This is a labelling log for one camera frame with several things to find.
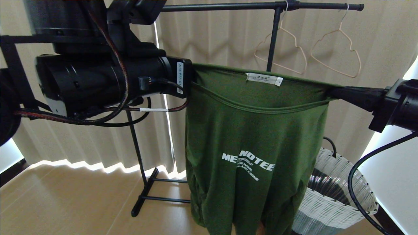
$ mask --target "clothes rack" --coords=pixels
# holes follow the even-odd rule
[[[297,9],[335,9],[335,10],[347,10],[347,3],[301,3],[299,1],[288,0],[280,1],[280,2],[266,2],[266,3],[220,3],[220,4],[193,4],[193,5],[166,5],[163,7],[162,12],[183,12],[183,11],[208,11],[208,10],[261,10],[261,9],[271,9],[274,10],[274,18],[273,18],[273,28],[270,40],[270,49],[268,54],[268,61],[267,61],[267,71],[271,71],[271,66],[273,63],[273,56],[275,51],[276,39],[277,39],[277,31],[279,28],[279,21],[280,21],[280,14],[283,10],[287,8],[287,11],[297,10]],[[364,4],[350,4],[348,6],[349,10],[357,10],[362,11],[364,9]],[[130,111],[127,112],[128,121],[132,121],[132,116]],[[142,190],[141,194],[138,197],[132,211],[132,217],[136,217],[141,210],[142,205],[144,204],[145,200],[158,200],[158,201],[167,201],[167,202],[182,202],[182,203],[190,203],[190,200],[185,199],[175,199],[175,198],[166,198],[166,197],[151,197],[148,196],[152,185],[155,181],[163,181],[163,182],[173,182],[173,183],[187,183],[185,180],[175,180],[175,179],[159,179],[158,176],[158,169],[154,168],[153,173],[151,176],[146,179],[142,158],[138,146],[138,140],[136,138],[136,132],[133,125],[130,125],[130,130],[132,134],[132,139],[134,142],[136,154],[138,157],[138,162],[140,165],[141,176],[144,182],[144,189]]]

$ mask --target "pink wire hanger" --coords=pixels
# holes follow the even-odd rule
[[[343,32],[343,30],[341,30],[341,26],[342,26],[342,21],[344,20],[344,17],[347,15],[347,12],[348,12],[348,10],[349,10],[349,4],[347,3],[347,11],[345,12],[345,14],[344,14],[344,16],[343,16],[343,18],[341,19],[341,23],[340,23],[340,27],[337,29],[337,30],[334,30],[334,31],[331,31],[331,32],[329,32],[329,33],[326,33],[326,34],[324,34],[323,36],[322,36],[322,38],[321,39],[319,39],[318,41],[316,41],[316,43],[314,44],[314,46],[312,47],[312,49],[311,49],[311,57],[313,58],[313,59],[315,59],[316,61],[318,61],[319,63],[321,63],[322,65],[324,65],[325,67],[327,67],[328,69],[331,69],[331,70],[333,70],[333,71],[335,71],[335,72],[337,72],[337,73],[340,73],[340,74],[342,74],[342,75],[345,75],[345,76],[348,76],[348,77],[352,77],[352,78],[355,78],[355,77],[357,77],[358,75],[359,75],[359,73],[360,73],[360,70],[362,69],[362,62],[361,62],[361,60],[360,60],[360,56],[359,56],[359,53],[357,52],[357,50],[353,50],[352,49],[352,45],[353,45],[353,41],[351,40],[351,38],[346,34],[346,33],[344,33]],[[359,70],[357,71],[357,73],[353,76],[353,75],[349,75],[349,74],[346,74],[346,73],[343,73],[343,72],[341,72],[341,71],[339,71],[339,70],[336,70],[336,69],[334,69],[334,68],[331,68],[330,66],[328,66],[328,65],[326,65],[325,63],[323,63],[322,61],[320,61],[320,60],[318,60],[317,58],[315,58],[314,57],[314,55],[313,55],[313,51],[314,51],[314,48],[315,48],[315,46],[318,44],[318,42],[320,42],[320,41],[322,41],[323,39],[324,39],[324,37],[325,36],[327,36],[327,35],[329,35],[329,34],[331,34],[331,33],[335,33],[335,32],[341,32],[349,41],[350,41],[350,51],[354,51],[355,53],[356,53],[356,55],[357,55],[357,59],[359,60]]]
[[[299,48],[299,50],[302,52],[303,59],[305,60],[305,68],[303,69],[303,71],[302,71],[302,72],[298,72],[298,71],[296,71],[296,70],[290,69],[290,68],[288,68],[288,67],[285,67],[285,66],[283,66],[283,65],[280,65],[280,64],[277,64],[277,63],[274,63],[274,62],[273,62],[273,64],[274,64],[274,65],[276,65],[276,66],[282,67],[282,68],[284,68],[284,69],[290,70],[290,71],[292,71],[292,72],[295,72],[295,73],[297,73],[297,74],[303,74],[303,73],[305,73],[305,71],[306,71],[306,67],[308,66],[308,62],[307,62],[307,60],[306,60],[306,55],[305,55],[305,52],[303,51],[303,49],[302,49],[300,46],[298,46],[298,42],[297,42],[297,40],[296,40],[296,37],[295,37],[295,36],[294,36],[291,32],[287,31],[286,29],[284,29],[284,28],[282,27],[282,25],[283,25],[283,18],[284,18],[284,16],[286,15],[286,12],[287,12],[288,6],[289,6],[289,3],[288,3],[288,2],[287,2],[287,0],[286,0],[286,11],[285,11],[285,13],[283,14],[282,21],[280,22],[280,26],[279,26],[279,29],[278,29],[278,30],[280,30],[280,29],[281,29],[281,30],[283,30],[284,32],[286,32],[287,34],[289,34],[290,36],[292,36],[292,37],[293,37],[293,39],[295,39],[295,47],[296,47],[296,48]],[[256,58],[258,58],[258,59],[262,60],[262,61],[265,61],[265,62],[267,62],[267,60],[266,60],[266,59],[263,59],[263,58],[261,58],[261,57],[257,56],[257,51],[258,51],[258,47],[259,47],[261,44],[265,43],[265,42],[266,42],[266,40],[267,40],[267,38],[268,38],[270,35],[271,35],[271,33],[270,33],[270,34],[268,34],[268,35],[265,37],[264,41],[260,42],[260,43],[257,45],[257,47],[255,48],[255,51],[254,51],[254,56],[255,56]]]

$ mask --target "beige curtain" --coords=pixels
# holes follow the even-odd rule
[[[173,0],[167,4],[226,2],[245,0]],[[350,78],[338,74],[312,58],[308,58],[308,68],[303,75],[276,66],[273,66],[272,71],[361,87],[386,87],[402,78],[416,56],[418,1],[350,0],[349,3],[365,5],[361,12],[349,11],[342,26],[345,33],[351,37],[353,49],[359,52],[362,60],[362,71],[358,77]],[[298,45],[308,56],[318,39],[325,33],[338,29],[344,14],[344,10],[290,11],[282,18],[283,27],[297,37]],[[160,45],[168,55],[189,58],[194,63],[266,70],[267,63],[256,59],[254,50],[258,43],[271,33],[273,10],[161,13],[157,24]],[[264,58],[268,56],[269,44],[270,37],[260,46],[260,55]],[[340,33],[331,34],[318,43],[314,55],[331,67],[346,73],[357,72],[357,57],[354,52],[349,52],[349,42]],[[274,62],[297,71],[303,70],[301,53],[294,47],[293,39],[283,34],[283,31],[278,32]],[[168,97],[169,107],[175,107],[182,102],[177,98]],[[184,115],[185,111],[170,114],[178,171],[184,170]],[[371,120],[370,113],[344,101],[333,101],[329,107],[325,135],[335,141],[340,154],[356,161],[373,134],[368,129]]]
[[[2,35],[31,34],[22,0],[1,0],[0,11]],[[140,40],[155,42],[153,25],[132,26],[131,29]],[[38,87],[34,61],[35,57],[41,54],[53,54],[52,45],[19,45],[18,52],[36,99],[45,102]],[[0,62],[1,67],[6,67],[3,55]],[[162,95],[155,95],[151,100],[153,107],[165,105]],[[142,114],[133,113],[133,119]],[[113,121],[115,123],[127,121],[126,114],[120,114]],[[136,124],[135,129],[145,169],[164,165],[171,172],[174,161],[166,114],[151,113],[144,121]],[[30,164],[41,160],[62,159],[68,159],[72,163],[102,162],[105,167],[119,162],[122,162],[126,168],[138,164],[129,127],[86,127],[45,120],[29,121],[24,118],[13,139]]]

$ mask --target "white woven basket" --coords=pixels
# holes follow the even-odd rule
[[[339,154],[336,158],[332,154],[324,148],[318,153],[314,173],[293,223],[296,233],[336,234],[329,227],[340,231],[364,218],[348,192],[348,174],[353,164]],[[378,209],[376,197],[360,171],[354,175],[353,189],[363,208],[375,214]]]

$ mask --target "floor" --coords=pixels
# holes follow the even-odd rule
[[[139,172],[29,167],[0,188],[1,235],[207,235],[190,205],[147,200],[132,218],[143,187]],[[150,195],[189,199],[186,184],[155,182]],[[341,235],[379,235],[363,220]]]

